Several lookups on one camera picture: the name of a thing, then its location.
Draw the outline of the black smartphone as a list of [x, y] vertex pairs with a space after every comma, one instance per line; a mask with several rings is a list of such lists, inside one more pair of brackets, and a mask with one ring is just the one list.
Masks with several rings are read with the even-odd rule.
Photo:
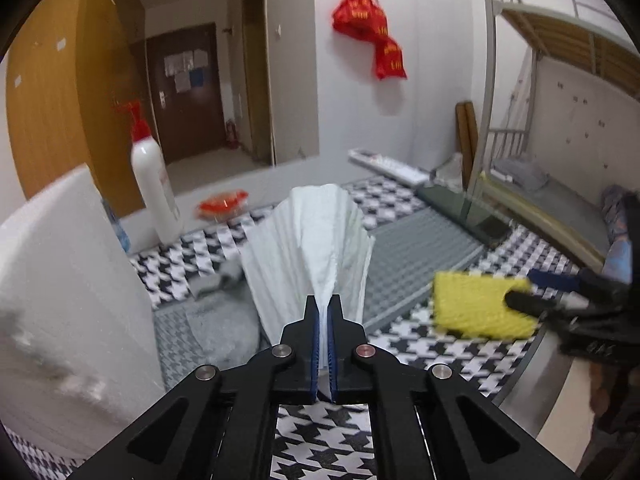
[[512, 233], [509, 222], [465, 192], [434, 184], [417, 188], [416, 197], [488, 248], [498, 247]]

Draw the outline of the wooden wardrobe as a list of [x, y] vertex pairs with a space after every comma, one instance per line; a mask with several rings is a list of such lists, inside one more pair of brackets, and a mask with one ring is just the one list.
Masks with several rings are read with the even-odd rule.
[[9, 141], [25, 197], [87, 165], [119, 217], [142, 208], [125, 106], [148, 97], [144, 14], [140, 0], [41, 0], [26, 18], [6, 74]]

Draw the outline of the red hanging bags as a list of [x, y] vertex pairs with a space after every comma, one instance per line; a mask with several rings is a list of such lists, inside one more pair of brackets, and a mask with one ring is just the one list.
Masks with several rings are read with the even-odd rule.
[[408, 78], [401, 47], [388, 32], [387, 16], [378, 0], [341, 0], [332, 12], [332, 27], [373, 47], [373, 73], [378, 80]]

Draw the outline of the metal bunk bed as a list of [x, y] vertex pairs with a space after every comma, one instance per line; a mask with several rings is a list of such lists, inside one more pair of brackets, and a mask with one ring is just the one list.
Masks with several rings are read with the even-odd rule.
[[[639, 186], [639, 50], [605, 0], [484, 0], [484, 11], [470, 188], [600, 269], [611, 247], [604, 191]], [[543, 188], [492, 168], [520, 156], [549, 175]]]

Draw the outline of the white tissue paper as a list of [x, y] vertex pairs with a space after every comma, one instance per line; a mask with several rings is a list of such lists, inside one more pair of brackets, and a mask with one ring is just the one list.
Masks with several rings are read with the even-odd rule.
[[375, 238], [364, 215], [336, 184], [299, 186], [251, 228], [240, 248], [242, 268], [262, 328], [270, 342], [304, 316], [306, 299], [318, 307], [320, 390], [328, 398], [329, 303], [341, 297], [346, 320], [362, 323]]

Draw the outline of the red fire extinguisher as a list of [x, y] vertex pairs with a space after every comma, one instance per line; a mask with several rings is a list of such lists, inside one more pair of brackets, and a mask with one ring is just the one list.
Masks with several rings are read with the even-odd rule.
[[229, 150], [237, 150], [241, 146], [238, 128], [232, 119], [226, 121], [226, 145]]

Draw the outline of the wooden boards against wall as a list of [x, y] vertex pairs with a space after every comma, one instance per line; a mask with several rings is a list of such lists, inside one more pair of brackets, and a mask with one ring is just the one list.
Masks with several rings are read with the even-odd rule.
[[468, 188], [478, 142], [475, 110], [471, 101], [456, 105], [456, 121], [458, 148], [462, 155], [462, 183], [464, 188]]

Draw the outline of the grey folded cloth on bed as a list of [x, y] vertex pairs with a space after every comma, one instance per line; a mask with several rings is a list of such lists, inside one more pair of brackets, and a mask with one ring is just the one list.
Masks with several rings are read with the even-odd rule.
[[549, 181], [549, 175], [541, 166], [525, 156], [497, 159], [492, 163], [492, 168], [511, 177], [515, 184], [529, 192], [543, 188]]

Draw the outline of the grey sock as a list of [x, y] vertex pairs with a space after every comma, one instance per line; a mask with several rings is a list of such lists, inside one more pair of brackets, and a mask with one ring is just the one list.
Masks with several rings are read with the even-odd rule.
[[262, 328], [240, 259], [188, 285], [186, 319], [207, 362], [221, 370], [245, 364], [259, 350]]

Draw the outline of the yellow foam fruit net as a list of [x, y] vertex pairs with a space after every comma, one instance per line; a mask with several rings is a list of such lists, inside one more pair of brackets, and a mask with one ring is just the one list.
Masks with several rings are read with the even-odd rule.
[[533, 336], [536, 318], [506, 306], [508, 292], [532, 290], [526, 278], [494, 278], [462, 272], [437, 272], [432, 297], [439, 330], [466, 338], [519, 340]]

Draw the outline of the white pump lotion bottle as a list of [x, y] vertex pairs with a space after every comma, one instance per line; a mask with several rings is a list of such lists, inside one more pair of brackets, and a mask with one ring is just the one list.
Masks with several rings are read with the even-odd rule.
[[130, 162], [145, 210], [163, 245], [173, 243], [181, 235], [183, 222], [168, 177], [160, 144], [145, 119], [142, 104], [134, 100], [119, 107], [131, 117]]

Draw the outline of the dark brown entry door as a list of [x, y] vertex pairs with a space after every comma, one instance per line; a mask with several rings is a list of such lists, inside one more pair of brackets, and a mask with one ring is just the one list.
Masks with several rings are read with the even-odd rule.
[[165, 162], [224, 145], [224, 108], [213, 23], [145, 40], [149, 88]]

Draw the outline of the red snack packet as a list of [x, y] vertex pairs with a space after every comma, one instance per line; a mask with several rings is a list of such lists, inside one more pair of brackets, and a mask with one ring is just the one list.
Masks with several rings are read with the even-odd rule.
[[248, 193], [244, 190], [219, 193], [196, 206], [195, 214], [200, 219], [221, 221], [232, 218], [241, 211], [248, 200]]

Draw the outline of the white remote control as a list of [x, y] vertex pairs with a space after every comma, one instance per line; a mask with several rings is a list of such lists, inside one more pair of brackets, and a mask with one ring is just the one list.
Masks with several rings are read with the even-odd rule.
[[430, 180], [427, 172], [378, 153], [356, 148], [348, 151], [348, 158], [354, 164], [394, 179], [408, 188], [416, 188]]

